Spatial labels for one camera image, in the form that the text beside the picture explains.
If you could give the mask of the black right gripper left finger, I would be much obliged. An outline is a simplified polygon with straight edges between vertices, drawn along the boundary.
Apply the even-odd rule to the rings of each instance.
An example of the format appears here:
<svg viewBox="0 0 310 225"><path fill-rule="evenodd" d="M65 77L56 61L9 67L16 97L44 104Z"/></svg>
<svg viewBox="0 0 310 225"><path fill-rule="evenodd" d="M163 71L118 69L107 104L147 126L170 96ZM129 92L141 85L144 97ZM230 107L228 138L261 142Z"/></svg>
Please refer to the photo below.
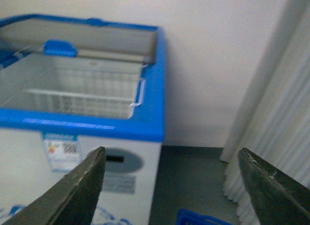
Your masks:
<svg viewBox="0 0 310 225"><path fill-rule="evenodd" d="M89 225L102 190L106 150L98 147L6 225Z"/></svg>

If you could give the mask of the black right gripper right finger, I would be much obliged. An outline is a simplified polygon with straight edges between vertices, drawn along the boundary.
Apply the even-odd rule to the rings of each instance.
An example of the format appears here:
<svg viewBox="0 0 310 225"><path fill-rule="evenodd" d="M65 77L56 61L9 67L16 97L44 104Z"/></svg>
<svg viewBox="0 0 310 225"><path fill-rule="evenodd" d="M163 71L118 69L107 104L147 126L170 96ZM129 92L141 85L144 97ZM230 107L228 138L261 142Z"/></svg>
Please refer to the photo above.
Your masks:
<svg viewBox="0 0 310 225"><path fill-rule="evenodd" d="M262 225L308 225L310 190L247 148L238 152L244 187Z"/></svg>

